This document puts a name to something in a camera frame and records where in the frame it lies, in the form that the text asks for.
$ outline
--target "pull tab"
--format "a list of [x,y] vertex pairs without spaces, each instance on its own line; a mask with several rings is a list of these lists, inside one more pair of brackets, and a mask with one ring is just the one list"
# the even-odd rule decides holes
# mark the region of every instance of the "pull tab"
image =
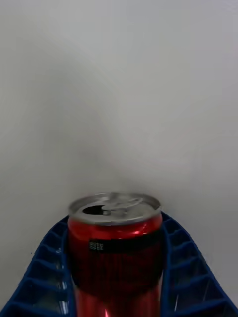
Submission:
[[104,211],[104,215],[111,214],[112,211],[123,211],[124,213],[127,212],[127,209],[137,206],[143,201],[143,198],[132,198],[129,199],[127,202],[115,202],[111,204],[107,204],[102,207]]

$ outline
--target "can rim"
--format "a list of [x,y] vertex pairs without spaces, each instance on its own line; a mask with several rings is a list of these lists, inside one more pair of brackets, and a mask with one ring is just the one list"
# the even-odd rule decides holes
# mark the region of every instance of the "can rim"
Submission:
[[[110,219],[108,221],[103,221],[102,219],[99,220],[101,216],[98,217],[80,217],[82,213],[78,214],[79,210],[82,210],[87,205],[100,205],[103,203],[111,203],[115,200],[119,199],[131,199],[131,198],[140,198],[143,200],[143,204],[148,205],[154,212],[148,213],[143,217],[135,217],[132,219]],[[160,202],[149,195],[141,194],[141,193],[125,193],[125,192],[104,192],[104,193],[96,193],[94,195],[82,197],[80,199],[75,200],[69,205],[69,216],[75,220],[82,221],[84,223],[89,224],[96,224],[96,225],[125,225],[125,224],[132,224],[135,222],[142,222],[154,216],[160,214]]]

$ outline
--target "soda can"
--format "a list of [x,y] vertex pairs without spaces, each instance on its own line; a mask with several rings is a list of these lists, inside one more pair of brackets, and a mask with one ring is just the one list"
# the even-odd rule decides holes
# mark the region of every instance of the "soda can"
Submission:
[[162,215],[144,194],[102,193],[69,207],[78,317],[158,317]]

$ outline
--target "aluminum can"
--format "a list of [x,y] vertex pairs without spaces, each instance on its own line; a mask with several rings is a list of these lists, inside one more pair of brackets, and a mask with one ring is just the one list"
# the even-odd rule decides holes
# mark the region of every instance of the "aluminum can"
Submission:
[[68,252],[78,317],[158,317],[163,270],[160,203],[102,193],[69,208]]

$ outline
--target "white wall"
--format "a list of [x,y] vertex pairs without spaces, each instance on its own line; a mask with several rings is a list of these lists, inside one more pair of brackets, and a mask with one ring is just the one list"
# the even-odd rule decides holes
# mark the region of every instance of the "white wall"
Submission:
[[236,0],[0,1],[0,306],[69,202],[157,196],[238,305]]

